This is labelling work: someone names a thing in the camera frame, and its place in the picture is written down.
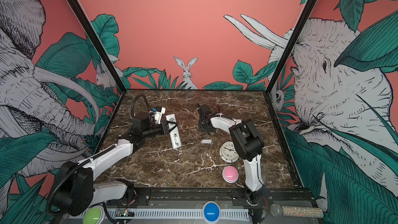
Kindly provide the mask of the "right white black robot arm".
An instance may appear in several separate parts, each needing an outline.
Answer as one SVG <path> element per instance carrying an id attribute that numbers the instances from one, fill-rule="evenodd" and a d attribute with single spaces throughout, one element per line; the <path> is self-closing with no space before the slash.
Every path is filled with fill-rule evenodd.
<path id="1" fill-rule="evenodd" d="M 231 135 L 233 148 L 244 162 L 245 168 L 245 196 L 249 204 L 256 205 L 267 194 L 261 175 L 261 155 L 264 141 L 260 132 L 251 119 L 235 119 L 222 113 L 213 114 L 204 104 L 196 104 L 199 113 L 198 129 L 201 132 L 216 132 L 223 130 Z"/>

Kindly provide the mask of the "white remote battery cover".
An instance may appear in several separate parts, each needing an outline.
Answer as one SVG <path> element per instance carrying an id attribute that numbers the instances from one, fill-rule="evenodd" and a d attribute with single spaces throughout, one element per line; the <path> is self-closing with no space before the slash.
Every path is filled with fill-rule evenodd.
<path id="1" fill-rule="evenodd" d="M 209 139 L 207 139 L 207 140 L 201 140 L 201 143 L 202 143 L 202 144 L 211 144 L 212 141 L 209 140 Z"/>

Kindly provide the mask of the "white remote control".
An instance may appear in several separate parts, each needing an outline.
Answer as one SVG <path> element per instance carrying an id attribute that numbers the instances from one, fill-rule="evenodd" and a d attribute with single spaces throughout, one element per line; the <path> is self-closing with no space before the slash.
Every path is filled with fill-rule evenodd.
<path id="1" fill-rule="evenodd" d="M 170 131 L 172 147 L 173 149 L 177 150 L 178 148 L 181 147 L 181 139 L 175 115 L 174 114 L 166 115 L 165 118 L 168 123 L 168 129 Z"/>

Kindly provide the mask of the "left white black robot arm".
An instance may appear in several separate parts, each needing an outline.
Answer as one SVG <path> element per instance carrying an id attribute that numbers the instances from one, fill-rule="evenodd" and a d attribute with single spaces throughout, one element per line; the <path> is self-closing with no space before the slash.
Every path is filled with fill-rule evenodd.
<path id="1" fill-rule="evenodd" d="M 174 114 L 156 123 L 149 113 L 138 113 L 127 133 L 119 136 L 114 144 L 87 159 L 68 161 L 61 166 L 47 198 L 46 213 L 78 216 L 92 205 L 123 198 L 127 183 L 96 184 L 95 180 L 117 162 L 137 152 L 146 139 L 170 134 L 177 127 Z"/>

